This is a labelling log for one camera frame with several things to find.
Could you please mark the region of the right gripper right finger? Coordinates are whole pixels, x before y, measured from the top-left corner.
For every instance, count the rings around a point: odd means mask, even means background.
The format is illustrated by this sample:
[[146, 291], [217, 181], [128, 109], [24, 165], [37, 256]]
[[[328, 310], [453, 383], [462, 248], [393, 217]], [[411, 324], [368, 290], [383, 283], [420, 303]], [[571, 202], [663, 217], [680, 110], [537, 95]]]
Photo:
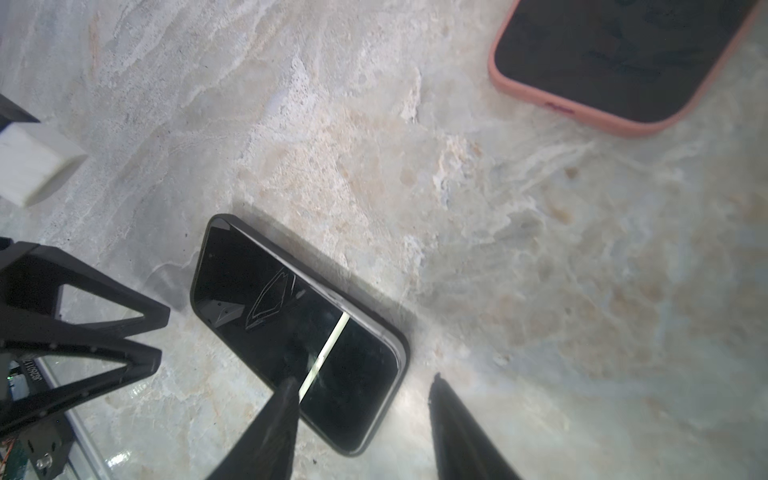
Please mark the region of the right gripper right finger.
[[440, 374], [428, 405], [439, 479], [520, 479]]

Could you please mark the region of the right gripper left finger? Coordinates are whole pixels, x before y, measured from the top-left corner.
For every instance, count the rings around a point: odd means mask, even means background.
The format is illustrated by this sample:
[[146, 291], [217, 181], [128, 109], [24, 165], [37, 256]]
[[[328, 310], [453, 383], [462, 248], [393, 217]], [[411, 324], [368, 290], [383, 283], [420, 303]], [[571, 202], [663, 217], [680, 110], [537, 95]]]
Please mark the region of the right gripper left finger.
[[299, 422], [299, 384], [284, 380], [208, 479], [290, 479]]

